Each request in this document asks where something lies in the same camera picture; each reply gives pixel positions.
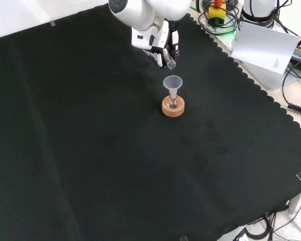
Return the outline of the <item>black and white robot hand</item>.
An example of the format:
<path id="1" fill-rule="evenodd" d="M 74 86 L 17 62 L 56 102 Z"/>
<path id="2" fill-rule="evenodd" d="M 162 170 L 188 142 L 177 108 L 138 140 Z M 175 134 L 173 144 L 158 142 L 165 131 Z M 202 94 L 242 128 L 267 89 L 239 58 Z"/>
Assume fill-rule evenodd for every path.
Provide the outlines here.
<path id="1" fill-rule="evenodd" d="M 146 31 L 132 28 L 131 44 L 142 49 L 158 68 L 174 69 L 179 56 L 178 23 L 164 20 L 158 29 L 151 26 Z"/>

